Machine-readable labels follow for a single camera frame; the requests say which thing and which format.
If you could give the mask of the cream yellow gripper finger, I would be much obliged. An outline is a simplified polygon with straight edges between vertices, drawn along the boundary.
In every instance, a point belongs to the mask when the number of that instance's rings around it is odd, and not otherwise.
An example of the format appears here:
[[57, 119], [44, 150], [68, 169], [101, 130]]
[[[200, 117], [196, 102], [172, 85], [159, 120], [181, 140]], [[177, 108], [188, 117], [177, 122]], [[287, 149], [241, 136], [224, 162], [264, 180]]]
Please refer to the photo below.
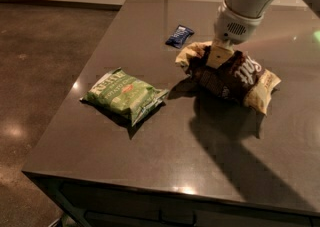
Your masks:
[[214, 39], [211, 44], [210, 53], [206, 65], [218, 69], [234, 54], [233, 44], [230, 40]]

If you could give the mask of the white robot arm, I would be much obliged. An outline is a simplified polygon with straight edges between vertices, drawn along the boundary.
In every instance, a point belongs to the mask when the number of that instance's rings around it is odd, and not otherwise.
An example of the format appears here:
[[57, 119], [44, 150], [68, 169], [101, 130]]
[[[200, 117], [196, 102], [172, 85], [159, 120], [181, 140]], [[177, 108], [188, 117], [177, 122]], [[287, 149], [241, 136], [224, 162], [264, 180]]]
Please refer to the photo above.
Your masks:
[[[274, 0], [223, 0], [214, 22], [214, 39], [206, 63], [219, 68], [233, 54], [233, 45], [246, 42], [261, 24]], [[302, 0], [320, 16], [320, 0]]]

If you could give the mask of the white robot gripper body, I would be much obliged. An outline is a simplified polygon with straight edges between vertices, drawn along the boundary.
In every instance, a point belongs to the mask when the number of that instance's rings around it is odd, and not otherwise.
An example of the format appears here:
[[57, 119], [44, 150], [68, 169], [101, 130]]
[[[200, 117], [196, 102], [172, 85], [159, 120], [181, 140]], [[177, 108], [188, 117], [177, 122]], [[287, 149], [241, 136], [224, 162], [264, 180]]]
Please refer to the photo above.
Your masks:
[[241, 44], [249, 40], [263, 17], [264, 8], [261, 6], [249, 5], [243, 12], [235, 12], [223, 1], [214, 22], [214, 36], [224, 43]]

